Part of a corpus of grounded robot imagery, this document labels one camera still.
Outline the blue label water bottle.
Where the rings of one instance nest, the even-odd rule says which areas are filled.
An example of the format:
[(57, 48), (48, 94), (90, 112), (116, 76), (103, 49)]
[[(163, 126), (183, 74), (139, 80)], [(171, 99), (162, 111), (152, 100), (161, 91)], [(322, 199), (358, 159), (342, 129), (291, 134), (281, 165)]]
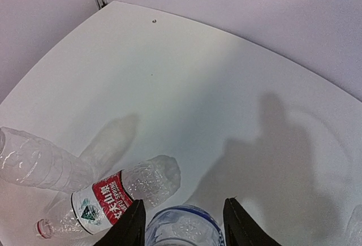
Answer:
[(145, 230), (145, 245), (225, 245), (217, 222), (192, 205), (172, 206), (152, 218)]

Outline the red label water bottle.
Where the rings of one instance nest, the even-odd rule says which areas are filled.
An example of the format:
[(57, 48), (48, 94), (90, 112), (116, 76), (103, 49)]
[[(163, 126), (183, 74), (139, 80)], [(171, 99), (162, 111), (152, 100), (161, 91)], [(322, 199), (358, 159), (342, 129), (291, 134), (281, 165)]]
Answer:
[(135, 200), (152, 210), (180, 188), (175, 158), (158, 155), (62, 198), (35, 223), (40, 239), (77, 240), (113, 227)]

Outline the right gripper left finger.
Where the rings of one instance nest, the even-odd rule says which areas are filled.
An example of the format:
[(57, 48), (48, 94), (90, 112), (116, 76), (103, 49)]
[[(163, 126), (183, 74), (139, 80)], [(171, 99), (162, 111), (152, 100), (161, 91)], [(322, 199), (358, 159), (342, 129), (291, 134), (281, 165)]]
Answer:
[(94, 246), (144, 246), (146, 212), (143, 200), (135, 200), (116, 224)]

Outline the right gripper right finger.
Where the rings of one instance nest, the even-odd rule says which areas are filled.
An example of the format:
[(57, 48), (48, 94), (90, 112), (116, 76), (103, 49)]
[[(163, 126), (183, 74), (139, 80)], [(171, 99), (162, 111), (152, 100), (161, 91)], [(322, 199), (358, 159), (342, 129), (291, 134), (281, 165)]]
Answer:
[(227, 246), (281, 246), (256, 223), (236, 198), (225, 199), (223, 223)]

